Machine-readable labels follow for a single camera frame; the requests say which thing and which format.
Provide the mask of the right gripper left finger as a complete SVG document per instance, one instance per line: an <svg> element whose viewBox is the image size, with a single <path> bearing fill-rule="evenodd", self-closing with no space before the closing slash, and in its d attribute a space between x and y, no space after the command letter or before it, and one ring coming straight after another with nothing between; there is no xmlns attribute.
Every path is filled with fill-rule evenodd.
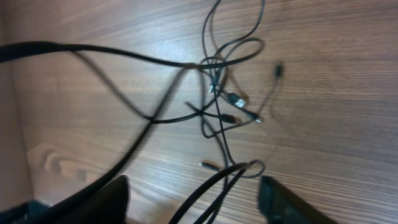
<svg viewBox="0 0 398 224"><path fill-rule="evenodd" d="M91 185L50 207L37 223L125 223L128 203L129 179L121 175L104 187Z"/></svg>

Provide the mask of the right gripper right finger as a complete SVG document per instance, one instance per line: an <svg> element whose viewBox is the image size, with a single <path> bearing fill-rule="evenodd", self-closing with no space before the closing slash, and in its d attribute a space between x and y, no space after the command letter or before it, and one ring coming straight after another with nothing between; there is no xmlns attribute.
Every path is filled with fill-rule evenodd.
<svg viewBox="0 0 398 224"><path fill-rule="evenodd" d="M268 223L337 224L270 176L260 179L258 206Z"/></svg>

